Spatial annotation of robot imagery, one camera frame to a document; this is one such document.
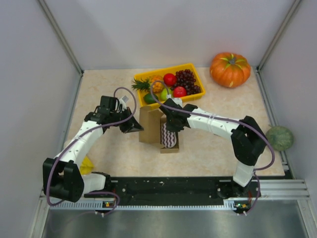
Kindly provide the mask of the purple grey striped cloth pad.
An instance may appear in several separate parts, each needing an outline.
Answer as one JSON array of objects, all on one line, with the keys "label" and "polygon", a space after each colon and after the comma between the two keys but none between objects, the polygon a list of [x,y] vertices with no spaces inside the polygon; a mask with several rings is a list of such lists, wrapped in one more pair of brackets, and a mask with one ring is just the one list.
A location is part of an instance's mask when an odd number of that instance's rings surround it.
[{"label": "purple grey striped cloth pad", "polygon": [[163,123],[160,129],[160,139],[161,139],[161,145],[164,146],[164,148],[172,148],[177,143],[177,137],[175,132],[170,132],[167,130],[166,123]]}]

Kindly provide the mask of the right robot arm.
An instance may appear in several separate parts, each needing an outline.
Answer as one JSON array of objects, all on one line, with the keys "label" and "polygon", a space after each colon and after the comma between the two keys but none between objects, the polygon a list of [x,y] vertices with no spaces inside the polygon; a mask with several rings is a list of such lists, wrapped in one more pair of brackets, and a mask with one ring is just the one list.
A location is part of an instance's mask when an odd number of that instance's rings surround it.
[{"label": "right robot arm", "polygon": [[253,117],[229,119],[206,112],[196,105],[182,107],[173,99],[167,99],[159,109],[166,115],[166,129],[171,132],[180,132],[187,127],[229,140],[238,160],[233,183],[241,188],[249,185],[255,165],[267,146],[267,138]]}]

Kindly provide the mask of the brown cardboard express box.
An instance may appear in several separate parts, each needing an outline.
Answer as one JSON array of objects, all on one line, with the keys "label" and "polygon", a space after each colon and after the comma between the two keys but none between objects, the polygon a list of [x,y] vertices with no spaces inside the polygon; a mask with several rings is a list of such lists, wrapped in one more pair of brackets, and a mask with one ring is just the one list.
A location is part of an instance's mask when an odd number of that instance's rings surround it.
[{"label": "brown cardboard express box", "polygon": [[171,154],[179,152],[179,138],[176,132],[177,143],[172,148],[164,148],[161,145],[160,129],[163,123],[166,122],[165,114],[159,109],[152,110],[150,106],[140,108],[139,113],[140,124],[144,128],[139,132],[139,141],[157,147],[161,154]]}]

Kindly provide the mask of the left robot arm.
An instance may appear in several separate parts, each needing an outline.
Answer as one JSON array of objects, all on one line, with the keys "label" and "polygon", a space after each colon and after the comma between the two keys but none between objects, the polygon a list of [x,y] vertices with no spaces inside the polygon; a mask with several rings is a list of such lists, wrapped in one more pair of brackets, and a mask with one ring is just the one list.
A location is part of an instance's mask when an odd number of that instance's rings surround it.
[{"label": "left robot arm", "polygon": [[80,173],[80,166],[95,142],[110,127],[119,127],[122,133],[142,131],[126,105],[126,96],[119,98],[102,96],[100,104],[89,112],[76,135],[54,158],[43,163],[43,189],[47,198],[77,202],[82,195],[105,191],[109,186],[109,175],[91,172]]}]

